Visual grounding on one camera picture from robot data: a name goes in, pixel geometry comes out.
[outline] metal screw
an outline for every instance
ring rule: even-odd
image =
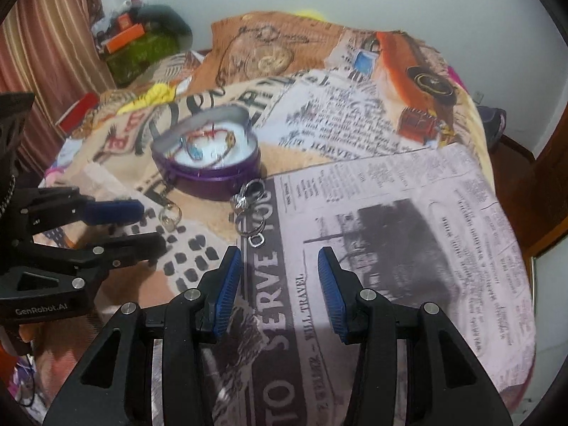
[[[371,289],[363,289],[359,292],[359,296],[365,301],[373,301],[377,297],[377,292]]]
[[[424,304],[424,310],[431,315],[436,315],[439,312],[439,307],[435,303]]]
[[[74,289],[80,290],[84,287],[84,280],[81,277],[75,277],[71,282],[71,285],[73,285]]]
[[[201,292],[198,289],[189,289],[184,293],[184,298],[188,301],[195,301],[201,296]]]
[[[126,315],[132,314],[135,310],[136,303],[124,303],[122,306],[120,306],[120,311]]]

